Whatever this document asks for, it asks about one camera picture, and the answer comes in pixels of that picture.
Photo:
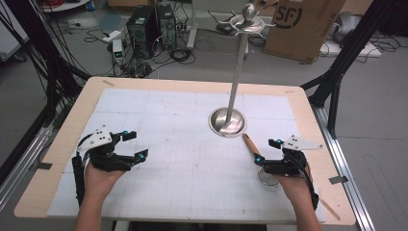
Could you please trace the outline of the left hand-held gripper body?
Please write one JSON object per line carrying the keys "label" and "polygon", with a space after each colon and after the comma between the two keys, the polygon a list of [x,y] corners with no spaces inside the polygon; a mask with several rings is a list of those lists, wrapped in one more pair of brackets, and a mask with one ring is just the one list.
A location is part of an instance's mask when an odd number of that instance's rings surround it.
{"label": "left hand-held gripper body", "polygon": [[85,151],[92,165],[105,171],[128,171],[132,168],[132,156],[115,154],[115,146],[123,141],[121,133],[112,133],[102,125],[93,133],[83,137],[77,145],[77,153]]}

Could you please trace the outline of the wooden handled mesh strainer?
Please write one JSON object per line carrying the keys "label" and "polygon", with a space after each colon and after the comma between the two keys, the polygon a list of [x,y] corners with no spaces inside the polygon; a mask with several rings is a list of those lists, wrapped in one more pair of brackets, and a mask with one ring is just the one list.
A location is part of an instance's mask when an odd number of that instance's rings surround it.
{"label": "wooden handled mesh strainer", "polygon": [[[253,155],[253,157],[255,157],[256,154],[261,155],[256,145],[254,144],[252,139],[247,134],[243,134],[242,137],[250,153]],[[258,179],[265,186],[274,187],[274,188],[278,187],[278,181],[271,174],[266,173],[263,167],[260,167],[260,166],[258,170]]]}

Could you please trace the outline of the person's right hand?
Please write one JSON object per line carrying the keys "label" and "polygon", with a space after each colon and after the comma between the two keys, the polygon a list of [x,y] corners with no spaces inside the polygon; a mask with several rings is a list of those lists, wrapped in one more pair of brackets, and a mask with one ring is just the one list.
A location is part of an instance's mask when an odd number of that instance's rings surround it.
{"label": "person's right hand", "polygon": [[311,170],[306,167],[305,173],[297,176],[274,175],[274,178],[283,187],[285,195],[293,204],[295,209],[306,209],[314,211],[312,194],[309,189],[307,177],[313,179]]}

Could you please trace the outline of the person's left hand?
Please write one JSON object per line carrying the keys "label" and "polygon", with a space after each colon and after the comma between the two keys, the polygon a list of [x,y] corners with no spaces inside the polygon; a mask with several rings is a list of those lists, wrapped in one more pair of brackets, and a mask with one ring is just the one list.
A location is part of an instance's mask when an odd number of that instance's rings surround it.
{"label": "person's left hand", "polygon": [[83,202],[102,203],[113,189],[124,171],[105,171],[88,164],[86,167],[86,189]]}

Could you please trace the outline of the white grid mat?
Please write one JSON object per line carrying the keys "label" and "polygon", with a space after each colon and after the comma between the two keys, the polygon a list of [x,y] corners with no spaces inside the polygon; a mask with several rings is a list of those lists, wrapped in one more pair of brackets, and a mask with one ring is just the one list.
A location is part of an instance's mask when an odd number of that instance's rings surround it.
{"label": "white grid mat", "polygon": [[283,190],[265,185],[242,137],[224,138],[208,123],[226,92],[106,89],[84,132],[101,126],[137,132],[119,155],[146,150],[105,200],[104,218],[233,223],[292,223]]}

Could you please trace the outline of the long beige tape strip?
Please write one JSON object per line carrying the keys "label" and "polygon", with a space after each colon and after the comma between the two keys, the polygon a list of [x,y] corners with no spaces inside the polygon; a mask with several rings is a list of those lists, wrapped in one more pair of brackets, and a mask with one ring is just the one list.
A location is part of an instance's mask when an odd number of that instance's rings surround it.
{"label": "long beige tape strip", "polygon": [[319,201],[336,220],[338,221],[341,220],[341,217],[335,212],[335,210],[324,199],[321,198]]}

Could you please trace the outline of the silver metal utensil stand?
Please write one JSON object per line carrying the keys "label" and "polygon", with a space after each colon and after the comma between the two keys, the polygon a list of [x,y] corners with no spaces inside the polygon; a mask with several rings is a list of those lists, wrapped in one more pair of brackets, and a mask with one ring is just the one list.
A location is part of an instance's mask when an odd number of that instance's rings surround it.
{"label": "silver metal utensil stand", "polygon": [[267,24],[259,16],[259,11],[255,5],[248,3],[243,6],[242,13],[234,15],[226,22],[226,25],[235,29],[235,36],[240,39],[238,57],[234,69],[228,106],[213,110],[209,115],[208,123],[211,130],[217,135],[224,138],[235,138],[243,134],[247,126],[247,119],[241,111],[235,108],[235,102],[248,38],[250,35],[260,36],[265,28],[274,27],[274,24]]}

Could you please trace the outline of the white power strip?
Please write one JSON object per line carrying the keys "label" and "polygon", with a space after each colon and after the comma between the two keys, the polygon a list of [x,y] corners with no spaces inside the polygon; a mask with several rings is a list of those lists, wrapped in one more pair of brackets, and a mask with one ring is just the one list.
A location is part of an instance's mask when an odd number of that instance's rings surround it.
{"label": "white power strip", "polygon": [[113,31],[102,38],[104,42],[111,42],[113,39],[116,39],[121,34],[120,31]]}

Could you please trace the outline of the wide black computer tower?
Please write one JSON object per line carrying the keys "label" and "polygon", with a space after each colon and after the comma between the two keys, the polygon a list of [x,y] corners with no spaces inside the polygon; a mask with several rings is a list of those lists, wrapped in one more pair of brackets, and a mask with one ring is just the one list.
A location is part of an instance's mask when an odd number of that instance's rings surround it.
{"label": "wide black computer tower", "polygon": [[128,19],[126,27],[136,56],[151,59],[153,42],[159,37],[155,7],[138,5]]}

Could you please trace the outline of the large cardboard box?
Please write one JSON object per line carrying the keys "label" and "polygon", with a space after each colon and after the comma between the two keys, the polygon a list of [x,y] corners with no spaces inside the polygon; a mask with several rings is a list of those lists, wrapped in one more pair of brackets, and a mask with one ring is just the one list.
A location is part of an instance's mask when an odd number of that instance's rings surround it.
{"label": "large cardboard box", "polygon": [[264,52],[312,63],[345,0],[278,0]]}

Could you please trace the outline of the narrow black computer tower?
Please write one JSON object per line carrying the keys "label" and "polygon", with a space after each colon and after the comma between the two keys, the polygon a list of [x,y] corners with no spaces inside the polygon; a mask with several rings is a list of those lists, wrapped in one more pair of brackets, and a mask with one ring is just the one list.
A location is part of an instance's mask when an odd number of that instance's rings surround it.
{"label": "narrow black computer tower", "polygon": [[162,47],[165,50],[175,49],[177,47],[175,16],[173,9],[169,4],[156,6],[158,24],[162,34]]}

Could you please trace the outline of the black power adapter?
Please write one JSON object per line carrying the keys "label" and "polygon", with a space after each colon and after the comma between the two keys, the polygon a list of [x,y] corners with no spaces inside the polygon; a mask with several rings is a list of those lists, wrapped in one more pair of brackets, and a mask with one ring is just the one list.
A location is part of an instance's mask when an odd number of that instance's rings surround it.
{"label": "black power adapter", "polygon": [[228,24],[218,24],[216,29],[224,35],[234,35],[236,30]]}

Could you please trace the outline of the white flat board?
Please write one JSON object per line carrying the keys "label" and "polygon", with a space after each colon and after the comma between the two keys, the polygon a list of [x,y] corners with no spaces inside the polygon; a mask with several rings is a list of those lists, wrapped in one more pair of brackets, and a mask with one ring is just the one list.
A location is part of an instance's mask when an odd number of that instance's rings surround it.
{"label": "white flat board", "polygon": [[[341,46],[333,40],[327,40],[320,48],[320,54],[323,56],[338,56],[342,51]],[[359,57],[379,58],[382,53],[370,42],[368,42],[359,54]]]}

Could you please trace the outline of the aluminium rail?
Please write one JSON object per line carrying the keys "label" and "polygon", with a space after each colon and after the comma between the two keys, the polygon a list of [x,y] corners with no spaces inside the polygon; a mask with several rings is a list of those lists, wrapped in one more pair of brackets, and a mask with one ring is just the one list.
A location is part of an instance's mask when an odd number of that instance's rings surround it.
{"label": "aluminium rail", "polygon": [[344,187],[348,202],[351,205],[360,231],[376,231],[369,211],[364,203],[364,200],[355,183],[352,172],[348,166],[340,143],[336,138],[332,137],[327,128],[328,115],[322,108],[313,106],[312,110],[315,114],[320,131],[324,137],[326,146],[328,147],[331,158],[334,162],[334,166],[338,171],[338,176],[341,177],[340,183]]}
{"label": "aluminium rail", "polygon": [[0,213],[6,207],[18,185],[29,171],[31,165],[51,139],[54,129],[41,127],[32,138],[28,139],[28,146],[22,149],[22,156],[17,161],[5,181],[0,185]]}

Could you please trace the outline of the white metal post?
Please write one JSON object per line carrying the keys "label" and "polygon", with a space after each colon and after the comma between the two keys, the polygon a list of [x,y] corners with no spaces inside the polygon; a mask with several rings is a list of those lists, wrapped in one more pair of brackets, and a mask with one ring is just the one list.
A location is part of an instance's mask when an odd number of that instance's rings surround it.
{"label": "white metal post", "polygon": [[193,49],[196,33],[197,33],[197,23],[196,23],[196,3],[197,0],[191,0],[191,29],[189,33],[189,39],[186,44],[188,49]]}

